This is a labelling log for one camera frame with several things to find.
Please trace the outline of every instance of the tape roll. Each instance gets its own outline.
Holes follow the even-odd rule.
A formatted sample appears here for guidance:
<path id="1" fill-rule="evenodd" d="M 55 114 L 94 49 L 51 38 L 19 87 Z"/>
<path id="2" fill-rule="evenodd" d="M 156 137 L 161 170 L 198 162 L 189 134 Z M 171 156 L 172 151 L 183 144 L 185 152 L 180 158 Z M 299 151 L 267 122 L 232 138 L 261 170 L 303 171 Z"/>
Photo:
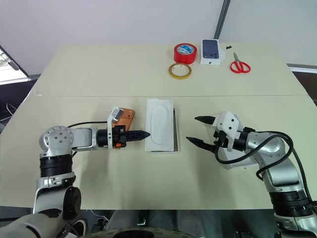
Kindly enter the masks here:
<path id="1" fill-rule="evenodd" d="M 178 44 L 174 48 L 174 60 L 177 63 L 191 64 L 195 61 L 196 46 L 189 43 Z"/>
<path id="2" fill-rule="evenodd" d="M 175 71 L 176 71 L 177 68 L 180 69 L 180 74 L 181 75 L 180 74 L 175 74 Z M 189 65 L 187 65 L 185 63 L 174 63 L 168 68 L 168 73 L 173 78 L 184 79 L 184 78 L 188 78 L 191 75 L 192 69 L 191 69 L 191 67 Z"/>

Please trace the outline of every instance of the white lid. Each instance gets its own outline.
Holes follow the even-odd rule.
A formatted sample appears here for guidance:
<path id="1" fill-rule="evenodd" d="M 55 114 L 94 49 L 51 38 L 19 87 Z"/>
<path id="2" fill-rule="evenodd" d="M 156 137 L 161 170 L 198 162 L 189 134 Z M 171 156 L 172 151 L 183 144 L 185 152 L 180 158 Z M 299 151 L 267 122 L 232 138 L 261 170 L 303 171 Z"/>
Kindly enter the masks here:
<path id="1" fill-rule="evenodd" d="M 173 151 L 173 101 L 148 99 L 145 140 L 146 151 Z"/>

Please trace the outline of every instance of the scissors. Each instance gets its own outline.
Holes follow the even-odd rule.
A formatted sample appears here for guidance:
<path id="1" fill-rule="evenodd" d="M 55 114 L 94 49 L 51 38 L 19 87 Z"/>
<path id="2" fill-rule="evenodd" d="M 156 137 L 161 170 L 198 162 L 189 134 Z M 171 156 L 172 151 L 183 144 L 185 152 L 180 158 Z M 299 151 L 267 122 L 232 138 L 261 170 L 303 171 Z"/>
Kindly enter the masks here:
<path id="1" fill-rule="evenodd" d="M 234 56 L 235 61 L 232 62 L 230 65 L 230 69 L 232 72 L 234 72 L 234 73 L 248 73 L 251 71 L 251 67 L 247 63 L 239 61 L 236 53 L 233 53 L 233 56 Z"/>

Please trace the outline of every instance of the robotic arm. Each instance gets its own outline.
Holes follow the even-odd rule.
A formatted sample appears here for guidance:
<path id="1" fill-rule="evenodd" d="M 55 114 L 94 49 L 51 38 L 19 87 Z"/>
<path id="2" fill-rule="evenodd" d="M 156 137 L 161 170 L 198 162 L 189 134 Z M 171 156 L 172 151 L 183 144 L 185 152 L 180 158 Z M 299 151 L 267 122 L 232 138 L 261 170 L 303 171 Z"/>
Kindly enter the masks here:
<path id="1" fill-rule="evenodd" d="M 245 127 L 243 130 L 238 118 L 231 112 L 223 112 L 216 117 L 196 117 L 195 119 L 212 125 L 215 129 L 215 145 L 209 145 L 202 140 L 187 137 L 189 141 L 200 148 L 215 153 L 216 159 L 222 164 L 240 162 L 252 156 L 259 164 L 258 178 L 263 180 L 271 197 L 275 211 L 275 220 L 283 231 L 276 238 L 285 237 L 317 237 L 316 208 L 305 188 L 297 170 L 288 156 L 296 151 L 289 136 L 280 132 L 255 132 Z M 290 149 L 285 153 L 287 142 Z M 218 157 L 220 147 L 227 151 L 239 150 L 245 156 L 234 160 L 221 160 Z"/>
<path id="2" fill-rule="evenodd" d="M 71 230 L 69 222 L 77 217 L 81 205 L 80 190 L 72 186 L 76 179 L 72 171 L 72 151 L 125 147 L 128 141 L 142 140 L 150 135 L 142 130 L 125 131 L 124 125 L 112 127 L 111 123 L 116 123 L 121 114 L 122 109 L 118 107 L 112 110 L 107 129 L 72 129 L 72 126 L 60 125 L 42 134 L 41 177 L 37 179 L 33 214 L 1 228 L 1 238 L 63 238 L 67 235 Z"/>

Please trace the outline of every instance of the scissor blade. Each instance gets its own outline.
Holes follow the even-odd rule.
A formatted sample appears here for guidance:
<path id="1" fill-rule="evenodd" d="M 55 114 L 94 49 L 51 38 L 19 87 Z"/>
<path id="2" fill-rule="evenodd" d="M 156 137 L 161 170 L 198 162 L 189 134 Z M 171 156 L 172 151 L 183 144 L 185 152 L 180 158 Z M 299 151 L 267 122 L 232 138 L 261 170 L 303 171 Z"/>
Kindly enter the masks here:
<path id="1" fill-rule="evenodd" d="M 235 52 L 233 52 L 233 56 L 234 56 L 234 59 L 239 62 L 239 59 L 238 59 L 237 54 Z"/>

